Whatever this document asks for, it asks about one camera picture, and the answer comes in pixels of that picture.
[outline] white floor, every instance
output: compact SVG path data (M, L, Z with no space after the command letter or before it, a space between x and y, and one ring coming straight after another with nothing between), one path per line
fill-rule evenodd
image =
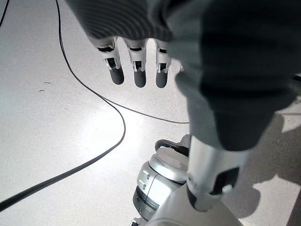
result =
M5 2L0 0L0 15ZM59 3L66 55L85 84L135 110L188 121L185 98L173 80L178 62L171 66L167 87L157 88L155 49L149 40L148 80L143 89L137 88L120 40L125 82L114 85L98 51L65 2ZM137 217L132 196L141 165L158 139L180 141L189 126L119 110L127 124L119 147L3 211L0 225L127 226ZM236 192L225 199L244 225L284 226L289 220L289 226L300 225L300 208L294 208L301 184L300 125L301 104L296 102L275 118ZM11 0L0 28L0 201L92 159L117 143L122 132L116 111L69 72L59 46L55 1Z

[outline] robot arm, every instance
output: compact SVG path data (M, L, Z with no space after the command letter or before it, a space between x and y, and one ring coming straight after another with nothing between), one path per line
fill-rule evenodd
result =
M170 59L161 53L181 61L176 82L187 97L192 135L186 197L198 211L219 206L274 112L295 99L289 80L300 71L299 0L67 2L90 38L120 36L129 50L138 49L134 41L159 40L163 85ZM143 46L131 55L134 71L144 69Z

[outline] black cable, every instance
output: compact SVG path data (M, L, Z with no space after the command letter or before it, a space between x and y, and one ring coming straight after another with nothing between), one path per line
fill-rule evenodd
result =
M24 191L22 191L22 192L20 192L20 193L18 193L16 195L14 195L14 196L12 196L12 197L10 197L10 198L2 201L0 203L0 212L3 211L3 210L5 210L8 207L14 205L15 203L21 201L22 199L24 199L24 198L26 198L26 197L28 197L28 196L30 196L30 195L38 192L39 190L41 190L41 189L43 189L45 187L48 187L48 186L50 186L50 185L52 185L52 184L54 184L54 183L56 183L56 182L58 182L58 181L60 181L60 180L62 180L64 178L68 177L68 176L71 176L72 174L77 173L80 170L82 170L82 169L90 166L91 164L95 163L96 161L100 160L101 158L103 158L104 156L106 156L108 153L110 153L114 148L116 148L117 146L119 146L121 144L121 142L123 141L123 139L125 137L125 134L126 134L126 123L125 123L125 120L124 120L122 114L120 113L120 111L116 107L114 107L112 104L110 104L107 100L105 100L101 95L97 94L92 89L90 89L89 87L87 87L84 83L82 83L78 79L78 77L74 74L73 70L70 68L70 64L69 64L68 59L66 57L65 50L64 50L64 47L63 47L63 42L62 42L60 8L59 8L57 0L55 0L55 1L56 1L56 6L57 6L57 13L58 13L58 27L59 27L58 28L58 30L59 30L58 32L59 32L60 46L61 46L61 50L62 50L64 59L66 61L66 64L67 64L70 72L72 73L72 75L84 87L86 87L88 90L90 90L91 92L93 92L94 94L96 94L97 96L99 96L103 101L105 101L108 105L110 105L112 108L114 108L119 113L119 115L122 118L122 122L123 122L123 128L124 128L123 135L122 135L122 137L121 137L121 139L120 139L120 141L118 143L116 143L113 147L111 147L110 149L108 149L107 151L105 151L104 153L102 153L101 155L95 157L94 159L91 159L91 160L87 161L86 163L84 163L84 164L82 164L80 166L77 166L77 167L75 167L75 168L73 168L73 169L71 169L71 170L69 170L69 171L67 171L65 173L62 173L62 174L60 174L60 175L58 175L58 176L56 176L54 178L48 179L48 180L46 180L46 181L44 181L42 183L39 183L39 184L37 184L35 186L32 186L32 187L30 187L30 188L28 188L28 189L26 189L26 190L24 190Z
M106 151L105 151L104 153L102 153L101 155L99 155L99 156L97 156L97 157L95 157L95 158L93 158L93 159L87 161L86 163L83 163L83 164L81 164L81 165L79 165L79 166L77 166L77 167L75 167L75 168L73 168L73 169L71 169L71 170L69 170L69 171L67 171L67 172L65 172L65 173L62 173L62 174L60 174L60 175L58 175L58 176L55 176L55 177L53 177L53 178L51 178L51 179L48 179L48 180L46 180L46 181L44 181L44 182L41 182L41 183L39 183L39 184L37 184L37 185L35 185L35 186L32 186L32 187L30 187L30 188L28 188L28 189L26 189L26 190L24 190L24 191L22 191L22 192L20 192L20 193L18 193L18 194L16 194L16 195L14 195L14 196L12 196L12 197L10 197L10 198L8 198L8 199L2 201L2 202L0 203L0 212L3 211L3 210L5 210L5 209L7 209L8 207L10 207L10 206L16 204L17 202L21 201L22 199L24 199L24 198L26 198L26 197L28 197L28 196L30 196L30 195L32 195L32 194L34 194L34 193L36 193L36 192L42 190L42 189L44 189L44 188L46 188L46 187L48 187L48 186L50 186L50 185L52 185L52 184L54 184L54 183L60 181L60 180L62 180L62 179L64 179L64 178L68 177L68 176L71 176L71 175L74 174L74 173L77 173L77 172L83 170L84 168L90 166L91 164L95 163L96 161L98 161L98 160L100 160L101 158L103 158L104 156L106 156L108 153L110 153L113 149L115 149L117 146L119 146L119 145L121 144L121 142L123 141L123 139L124 139L124 137L125 137L125 134L126 134L126 123L125 123L125 120L124 120L124 118L123 118L121 112L120 112L115 106L113 106L112 104L110 104L109 102L111 102L111 103L113 103L113 104L115 104L115 105L117 105L117 106L120 106L120 107L122 107L122 108L125 108L125 109L127 109L127 110L130 110L130 111L132 111L132 112L135 112L135 113L138 113L138 114L147 116L147 117L151 117L151 118L154 118L154 119L158 119L158 120L162 120L162 121L167 121L167 122L171 122L171 123L177 123L177 124L188 124L188 123L189 123L189 122L178 122L178 121L172 121L172 120L162 119L162 118L159 118L159 117L155 117L155 116L152 116L152 115L148 115L148 114L145 114L145 113L142 113L142 112L139 112L139 111L130 109L130 108L128 108L128 107L122 106L122 105L120 105L120 104L118 104L118 103L115 103L115 102L113 102L113 101L111 101L111 100L109 100L109 99L103 97L102 95L98 94L97 92L95 92L94 90L92 90L90 87L88 87L87 85L85 85L85 84L84 84L84 83L83 83L83 82L75 75L75 73L74 73L73 70L71 69L71 66L70 66L70 64L69 64L69 61L68 61L68 59L67 59L67 56L66 56L66 53L65 53L65 50L64 50L64 47L63 47L63 39L62 39L62 32L61 32L61 13L60 13L60 8L59 8L58 1L55 0L55 2L56 2L56 6L57 6L57 14L58 14L58 33L59 33L60 47L61 47L61 50L62 50L63 57L64 57L64 59L65 59L65 62L66 62L66 64L67 64L67 66L68 66L68 68L69 68L71 74L73 75L73 77L74 77L74 78L75 78L82 86L84 86L86 89L88 89L89 91L91 91L92 93L94 93L95 95L97 95L98 97L100 97L104 102L106 102L108 105L110 105L112 108L114 108L114 109L118 112L118 114L121 116L121 119L122 119L122 122L123 122L124 132L123 132L123 135L122 135L120 141L119 141L118 143L116 143L113 147L111 147L111 148L109 148L108 150L106 150ZM8 0L7 3L6 3L5 9L4 9L4 13L3 13L3 15L2 15L2 19L1 19L0 26L1 26L2 21L3 21L3 19L4 19L4 16L5 16L7 7L8 7L8 3L9 3L9 0Z
M7 0L7 2L6 2L5 8L4 8L4 11L3 11L3 14L2 14L1 21L0 21L0 27L1 27L2 22L4 20L4 17L5 17L5 14L6 14L6 10L8 8L8 4L9 4L9 0Z

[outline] silver metal joint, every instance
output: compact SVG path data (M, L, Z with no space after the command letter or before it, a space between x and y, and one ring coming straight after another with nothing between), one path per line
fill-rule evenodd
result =
M169 57L166 51L167 42L155 40L155 43L157 72L160 73L164 70L164 73L168 73L168 69L171 64L171 58Z
M124 42L127 45L127 50L130 55L131 63L134 69L134 72L145 71L146 64L146 42L144 40L130 40L124 38Z

